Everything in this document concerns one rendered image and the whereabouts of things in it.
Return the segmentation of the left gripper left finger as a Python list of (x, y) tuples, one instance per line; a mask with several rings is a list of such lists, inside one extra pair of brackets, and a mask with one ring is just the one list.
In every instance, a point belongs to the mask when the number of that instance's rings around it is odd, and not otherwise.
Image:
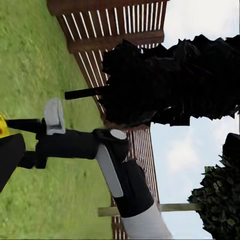
[(0, 193), (26, 152), (23, 134), (0, 138)]

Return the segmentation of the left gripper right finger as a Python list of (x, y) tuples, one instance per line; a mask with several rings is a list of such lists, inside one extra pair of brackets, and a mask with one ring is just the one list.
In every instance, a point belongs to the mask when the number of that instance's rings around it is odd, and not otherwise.
[(240, 173), (240, 135), (228, 133), (224, 151)]

